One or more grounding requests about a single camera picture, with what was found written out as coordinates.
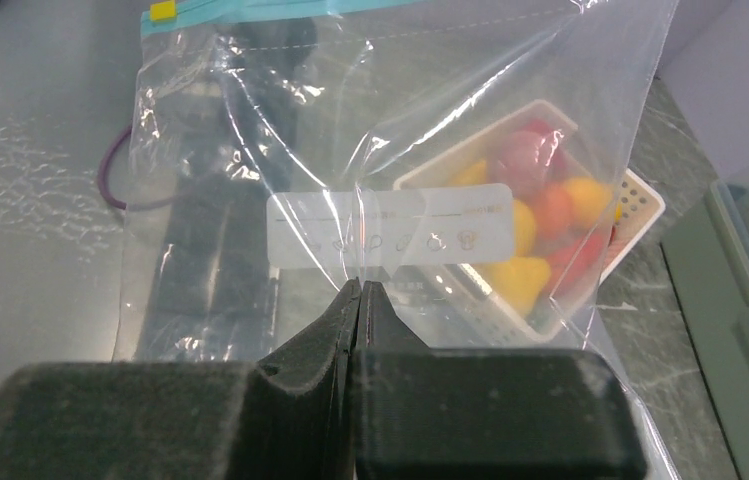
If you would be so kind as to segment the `pink peach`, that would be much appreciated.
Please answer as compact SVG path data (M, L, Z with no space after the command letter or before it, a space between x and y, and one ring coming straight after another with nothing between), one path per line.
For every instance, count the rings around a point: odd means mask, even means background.
M560 143L555 130L517 130L500 137L488 157L490 180L508 186L517 198L534 197L551 178Z

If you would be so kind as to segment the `clear zip top bag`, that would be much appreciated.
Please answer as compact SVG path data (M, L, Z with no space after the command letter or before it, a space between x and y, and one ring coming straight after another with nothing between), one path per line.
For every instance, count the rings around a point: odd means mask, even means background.
M143 64L130 129L127 242L115 353L139 362L258 361L319 318L351 280L382 284L398 317L432 348L573 349L610 366L648 462L676 469L596 319L598 286L546 344L501 346L463 324L422 266L504 262L515 254L510 188L399 190L396 180L541 99L578 127L594 178L618 191L676 10L673 1L157 1L142 15ZM138 360L134 353L185 142L208 111L204 84L218 25L310 19L317 39L288 88L299 113L292 179L267 207L279 273L273 349L257 360Z

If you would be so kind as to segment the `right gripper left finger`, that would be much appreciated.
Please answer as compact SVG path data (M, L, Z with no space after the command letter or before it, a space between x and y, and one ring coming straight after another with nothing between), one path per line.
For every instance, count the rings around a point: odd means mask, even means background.
M348 479L362 288L258 361L42 363L0 387L0 479Z

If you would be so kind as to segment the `white perforated plastic basket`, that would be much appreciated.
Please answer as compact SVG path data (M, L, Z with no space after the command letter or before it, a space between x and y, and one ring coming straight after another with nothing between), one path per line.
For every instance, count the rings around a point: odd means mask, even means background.
M395 187L403 190L449 186L448 181L452 176L480 160L486 161L488 172L492 145L500 137L520 130L534 118L544 120L564 134L554 156L551 178L540 191L553 183L562 185L563 181L573 177L595 179L590 163L591 150L577 125L556 106L537 99L399 177ZM634 172L627 171L621 178L619 190L613 191L611 204L591 228L580 228L573 215L570 228L560 237L543 239L537 232L532 251L524 257L544 258L591 233L607 232L612 237L601 258L575 287L562 294L543 290L527 316L516 312L487 283L479 270L481 264L422 266L419 273L453 305L464 307L461 317L463 324L486 343L508 347L546 344L554 341L568 327L570 320L582 312L593 288L603 282L624 259L664 209L662 197Z

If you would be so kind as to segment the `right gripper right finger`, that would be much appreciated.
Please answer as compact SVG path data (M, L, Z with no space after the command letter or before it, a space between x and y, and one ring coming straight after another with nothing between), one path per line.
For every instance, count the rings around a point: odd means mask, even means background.
M361 479L642 479L628 400L599 355L427 346L385 288L362 290L354 348Z

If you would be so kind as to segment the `yellow apple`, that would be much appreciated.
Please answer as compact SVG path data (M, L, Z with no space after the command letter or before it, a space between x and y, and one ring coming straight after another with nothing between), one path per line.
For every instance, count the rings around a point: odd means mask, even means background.
M513 223L515 255L528 256L536 241L537 222L532 209L519 199L513 200Z

